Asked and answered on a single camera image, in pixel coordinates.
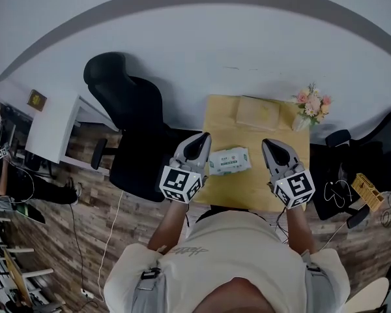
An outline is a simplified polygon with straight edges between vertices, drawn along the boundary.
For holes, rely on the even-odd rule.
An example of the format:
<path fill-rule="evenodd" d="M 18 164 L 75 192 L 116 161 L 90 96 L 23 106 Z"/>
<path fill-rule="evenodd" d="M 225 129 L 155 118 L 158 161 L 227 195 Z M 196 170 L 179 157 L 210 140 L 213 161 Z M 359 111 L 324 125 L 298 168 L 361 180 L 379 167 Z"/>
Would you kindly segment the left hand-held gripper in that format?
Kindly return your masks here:
<path fill-rule="evenodd" d="M 211 143 L 208 132 L 195 134 L 178 145 L 174 158 L 162 159 L 158 186 L 166 199 L 189 204 L 200 192 Z"/>

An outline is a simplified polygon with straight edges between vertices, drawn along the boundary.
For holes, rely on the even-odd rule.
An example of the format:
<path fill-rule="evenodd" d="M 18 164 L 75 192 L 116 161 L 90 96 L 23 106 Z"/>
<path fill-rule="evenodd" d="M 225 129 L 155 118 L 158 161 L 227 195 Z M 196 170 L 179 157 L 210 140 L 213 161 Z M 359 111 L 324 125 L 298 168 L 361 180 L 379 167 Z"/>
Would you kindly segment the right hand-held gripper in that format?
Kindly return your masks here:
<path fill-rule="evenodd" d="M 261 147 L 271 174 L 271 191 L 285 208 L 292 209 L 309 202 L 315 186 L 310 171 L 304 167 L 297 152 L 290 145 L 273 139 L 264 139 Z"/>

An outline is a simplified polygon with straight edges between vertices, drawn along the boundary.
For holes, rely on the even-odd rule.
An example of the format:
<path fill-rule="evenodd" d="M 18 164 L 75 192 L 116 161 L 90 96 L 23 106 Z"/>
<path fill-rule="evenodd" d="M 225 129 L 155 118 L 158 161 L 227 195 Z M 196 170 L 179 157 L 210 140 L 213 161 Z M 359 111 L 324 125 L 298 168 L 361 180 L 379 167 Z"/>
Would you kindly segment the white wet wipes packet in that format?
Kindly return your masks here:
<path fill-rule="evenodd" d="M 228 175 L 252 167 L 248 149 L 243 147 L 212 152 L 208 163 L 210 175 Z"/>

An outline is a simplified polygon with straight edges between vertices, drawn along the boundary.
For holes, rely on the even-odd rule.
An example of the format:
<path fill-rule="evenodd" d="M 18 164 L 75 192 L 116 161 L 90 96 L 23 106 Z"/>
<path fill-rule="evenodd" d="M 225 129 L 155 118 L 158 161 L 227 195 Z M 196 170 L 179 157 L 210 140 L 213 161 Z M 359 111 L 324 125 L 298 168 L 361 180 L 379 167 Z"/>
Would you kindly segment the person's right forearm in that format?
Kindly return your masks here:
<path fill-rule="evenodd" d="M 298 206 L 288 209 L 286 215 L 289 247 L 300 255 L 305 251 L 316 253 L 315 239 L 303 208 Z"/>

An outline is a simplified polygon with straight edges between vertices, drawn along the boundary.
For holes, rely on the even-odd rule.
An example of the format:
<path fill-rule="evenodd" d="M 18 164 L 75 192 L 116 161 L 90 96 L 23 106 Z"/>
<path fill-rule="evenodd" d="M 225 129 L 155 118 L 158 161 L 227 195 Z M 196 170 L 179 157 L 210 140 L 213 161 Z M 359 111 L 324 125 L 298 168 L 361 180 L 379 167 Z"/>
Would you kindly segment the person's left forearm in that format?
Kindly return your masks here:
<path fill-rule="evenodd" d="M 172 201 L 157 229 L 153 233 L 147 248 L 166 254 L 175 247 L 180 239 L 189 205 Z"/>

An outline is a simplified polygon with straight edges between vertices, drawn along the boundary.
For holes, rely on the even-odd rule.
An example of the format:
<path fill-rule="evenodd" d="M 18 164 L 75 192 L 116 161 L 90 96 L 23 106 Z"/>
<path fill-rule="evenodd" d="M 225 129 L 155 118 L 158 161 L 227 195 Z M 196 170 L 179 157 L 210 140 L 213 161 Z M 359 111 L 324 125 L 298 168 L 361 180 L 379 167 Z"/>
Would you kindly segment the white vase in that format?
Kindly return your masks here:
<path fill-rule="evenodd" d="M 301 115 L 298 113 L 293 121 L 291 128 L 293 131 L 299 132 L 309 128 L 310 124 L 311 124 L 311 118 L 309 116 Z"/>

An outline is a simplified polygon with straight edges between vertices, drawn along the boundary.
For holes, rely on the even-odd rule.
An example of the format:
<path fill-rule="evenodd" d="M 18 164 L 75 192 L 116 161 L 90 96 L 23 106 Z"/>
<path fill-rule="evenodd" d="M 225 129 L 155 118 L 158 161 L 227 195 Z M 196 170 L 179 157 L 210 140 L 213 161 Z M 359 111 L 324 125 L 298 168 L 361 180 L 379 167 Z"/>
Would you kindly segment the beige flat box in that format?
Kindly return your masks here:
<path fill-rule="evenodd" d="M 279 115 L 278 103 L 243 96 L 239 100 L 236 122 L 261 130 L 275 131 L 278 127 Z"/>

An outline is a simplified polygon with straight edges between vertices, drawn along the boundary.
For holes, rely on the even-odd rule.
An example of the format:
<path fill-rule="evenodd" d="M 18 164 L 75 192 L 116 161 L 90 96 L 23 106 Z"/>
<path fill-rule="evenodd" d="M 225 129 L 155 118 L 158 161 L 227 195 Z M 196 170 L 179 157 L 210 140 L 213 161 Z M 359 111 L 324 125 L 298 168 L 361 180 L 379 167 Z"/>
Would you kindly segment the pink flower bouquet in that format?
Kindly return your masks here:
<path fill-rule="evenodd" d="M 297 104 L 299 117 L 311 127 L 323 122 L 332 105 L 332 97 L 322 95 L 315 83 L 301 89 L 292 99 Z"/>

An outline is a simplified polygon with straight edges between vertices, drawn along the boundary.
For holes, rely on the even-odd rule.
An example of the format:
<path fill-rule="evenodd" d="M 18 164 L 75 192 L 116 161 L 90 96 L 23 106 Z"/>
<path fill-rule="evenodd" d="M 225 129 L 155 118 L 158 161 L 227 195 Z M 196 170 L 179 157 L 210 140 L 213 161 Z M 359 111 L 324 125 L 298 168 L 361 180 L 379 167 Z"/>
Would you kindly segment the black office chair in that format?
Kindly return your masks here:
<path fill-rule="evenodd" d="M 367 136 L 354 140 L 348 130 L 327 136 L 324 145 L 310 146 L 312 197 L 321 220 L 349 214 L 347 227 L 360 224 L 370 212 L 352 183 L 363 173 L 383 192 L 391 192 L 391 112 Z"/>
<path fill-rule="evenodd" d="M 117 188 L 160 203 L 158 187 L 163 160 L 170 153 L 167 126 L 163 120 L 162 96 L 152 82 L 126 72 L 124 55 L 102 53 L 85 65 L 83 79 L 121 131 L 118 147 L 109 148 L 102 138 L 95 146 L 91 167 L 98 169 L 104 156 L 113 156 L 109 181 Z"/>

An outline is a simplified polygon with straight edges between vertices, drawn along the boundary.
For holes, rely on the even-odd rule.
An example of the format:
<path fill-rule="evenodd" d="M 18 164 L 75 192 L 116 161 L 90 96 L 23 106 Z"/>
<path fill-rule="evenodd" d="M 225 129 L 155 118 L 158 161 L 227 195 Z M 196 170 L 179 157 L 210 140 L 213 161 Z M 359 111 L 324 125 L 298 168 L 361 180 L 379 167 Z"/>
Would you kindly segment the yellow organizer box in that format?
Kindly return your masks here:
<path fill-rule="evenodd" d="M 382 194 L 363 173 L 356 175 L 351 186 L 373 212 L 376 212 L 384 202 Z"/>

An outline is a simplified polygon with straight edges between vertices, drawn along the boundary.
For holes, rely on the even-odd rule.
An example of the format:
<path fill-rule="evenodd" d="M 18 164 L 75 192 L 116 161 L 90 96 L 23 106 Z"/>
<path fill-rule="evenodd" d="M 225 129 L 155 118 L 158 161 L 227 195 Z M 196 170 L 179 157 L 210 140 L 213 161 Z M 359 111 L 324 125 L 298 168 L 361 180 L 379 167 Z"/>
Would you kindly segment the person in grey top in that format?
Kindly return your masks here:
<path fill-rule="evenodd" d="M 253 284 L 275 313 L 340 313 L 350 294 L 335 250 L 300 255 L 259 216 L 226 211 L 197 222 L 166 254 L 127 246 L 104 297 L 110 313 L 193 313 L 234 278 Z"/>

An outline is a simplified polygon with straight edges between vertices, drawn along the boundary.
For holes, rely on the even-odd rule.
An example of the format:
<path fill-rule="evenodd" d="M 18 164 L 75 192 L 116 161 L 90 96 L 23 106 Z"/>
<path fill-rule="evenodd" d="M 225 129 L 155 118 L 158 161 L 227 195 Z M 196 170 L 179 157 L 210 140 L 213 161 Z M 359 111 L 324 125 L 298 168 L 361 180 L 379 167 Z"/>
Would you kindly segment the white desk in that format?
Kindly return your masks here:
<path fill-rule="evenodd" d="M 64 162 L 72 129 L 82 110 L 93 122 L 119 130 L 107 115 L 77 93 L 50 95 L 43 110 L 33 117 L 25 150 L 56 164 Z"/>

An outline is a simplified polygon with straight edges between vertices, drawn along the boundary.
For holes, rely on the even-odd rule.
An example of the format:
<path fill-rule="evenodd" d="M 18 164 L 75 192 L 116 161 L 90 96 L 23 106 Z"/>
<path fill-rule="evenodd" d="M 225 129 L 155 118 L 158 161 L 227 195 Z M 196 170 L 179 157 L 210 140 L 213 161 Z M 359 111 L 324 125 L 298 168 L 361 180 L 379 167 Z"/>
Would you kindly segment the white stool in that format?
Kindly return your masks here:
<path fill-rule="evenodd" d="M 345 303 L 343 313 L 357 313 L 379 308 L 387 295 L 388 287 L 389 281 L 386 277 L 374 280 Z"/>

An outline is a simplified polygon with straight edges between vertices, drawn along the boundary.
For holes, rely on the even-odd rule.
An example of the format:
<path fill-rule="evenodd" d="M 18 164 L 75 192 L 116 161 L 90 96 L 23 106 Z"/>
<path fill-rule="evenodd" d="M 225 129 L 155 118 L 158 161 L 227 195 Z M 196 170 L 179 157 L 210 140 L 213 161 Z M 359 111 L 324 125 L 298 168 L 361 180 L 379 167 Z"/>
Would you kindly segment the brown framed picture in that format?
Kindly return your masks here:
<path fill-rule="evenodd" d="M 37 90 L 32 89 L 27 100 L 27 105 L 41 112 L 45 106 L 46 101 L 47 97 L 39 93 Z"/>

